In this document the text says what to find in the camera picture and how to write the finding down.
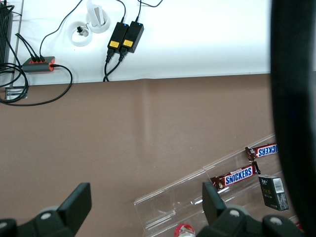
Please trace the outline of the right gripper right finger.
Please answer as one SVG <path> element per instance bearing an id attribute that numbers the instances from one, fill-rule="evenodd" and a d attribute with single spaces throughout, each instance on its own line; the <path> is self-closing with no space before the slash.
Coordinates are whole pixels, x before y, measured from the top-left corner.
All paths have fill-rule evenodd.
<path id="1" fill-rule="evenodd" d="M 198 237 L 302 237 L 304 234 L 289 219 L 266 215 L 259 222 L 239 206 L 228 208 L 210 182 L 202 185 L 202 207 L 208 225 Z"/>

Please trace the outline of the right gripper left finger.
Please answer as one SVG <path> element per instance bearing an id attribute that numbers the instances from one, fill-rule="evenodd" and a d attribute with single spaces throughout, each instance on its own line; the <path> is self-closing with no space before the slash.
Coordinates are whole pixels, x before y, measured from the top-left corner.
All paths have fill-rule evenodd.
<path id="1" fill-rule="evenodd" d="M 92 208 L 90 183 L 80 183 L 55 209 L 46 209 L 30 221 L 17 225 L 1 219 L 2 237 L 74 237 Z"/>

